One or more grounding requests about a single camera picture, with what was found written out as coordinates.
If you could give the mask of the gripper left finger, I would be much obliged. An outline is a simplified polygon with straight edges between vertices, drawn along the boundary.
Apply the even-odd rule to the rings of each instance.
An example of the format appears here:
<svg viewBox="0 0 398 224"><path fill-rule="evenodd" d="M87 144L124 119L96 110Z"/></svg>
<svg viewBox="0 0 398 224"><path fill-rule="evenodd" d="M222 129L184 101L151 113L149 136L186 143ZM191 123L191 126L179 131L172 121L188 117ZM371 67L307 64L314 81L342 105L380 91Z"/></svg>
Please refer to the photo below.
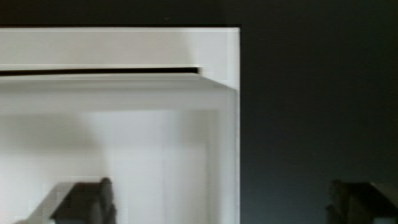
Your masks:
<svg viewBox="0 0 398 224"><path fill-rule="evenodd" d="M78 182L53 211L55 224L117 224L111 181Z"/></svg>

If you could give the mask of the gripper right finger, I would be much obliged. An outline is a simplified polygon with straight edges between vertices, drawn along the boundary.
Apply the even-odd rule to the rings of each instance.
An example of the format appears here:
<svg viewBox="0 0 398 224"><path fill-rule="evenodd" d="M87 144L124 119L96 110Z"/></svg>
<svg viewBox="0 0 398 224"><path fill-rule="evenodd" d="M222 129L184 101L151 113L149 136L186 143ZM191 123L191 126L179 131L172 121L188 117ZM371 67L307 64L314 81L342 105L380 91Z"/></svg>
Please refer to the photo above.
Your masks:
<svg viewBox="0 0 398 224"><path fill-rule="evenodd" d="M328 187L326 224L398 224L398 188L334 180Z"/></svg>

